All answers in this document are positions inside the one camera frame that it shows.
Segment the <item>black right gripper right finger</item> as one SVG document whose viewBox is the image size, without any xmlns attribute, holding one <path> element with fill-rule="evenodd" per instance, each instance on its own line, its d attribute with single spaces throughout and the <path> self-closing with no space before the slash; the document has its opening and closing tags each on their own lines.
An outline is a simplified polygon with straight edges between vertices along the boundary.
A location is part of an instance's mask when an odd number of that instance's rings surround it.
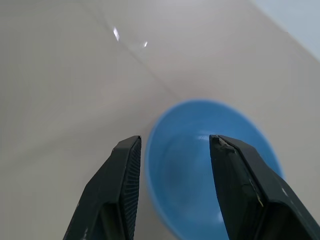
<svg viewBox="0 0 320 240">
<path fill-rule="evenodd" d="M 235 138 L 210 135 L 219 207 L 231 240 L 318 240 L 320 226 L 257 150 Z"/>
</svg>

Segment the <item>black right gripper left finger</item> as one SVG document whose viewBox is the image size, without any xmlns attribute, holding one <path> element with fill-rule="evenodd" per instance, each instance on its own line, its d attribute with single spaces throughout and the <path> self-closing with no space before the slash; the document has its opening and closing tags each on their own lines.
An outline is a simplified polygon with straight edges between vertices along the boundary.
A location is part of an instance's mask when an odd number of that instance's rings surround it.
<svg viewBox="0 0 320 240">
<path fill-rule="evenodd" d="M 132 240 L 135 234 L 142 139 L 120 141 L 79 199 L 65 240 Z"/>
</svg>

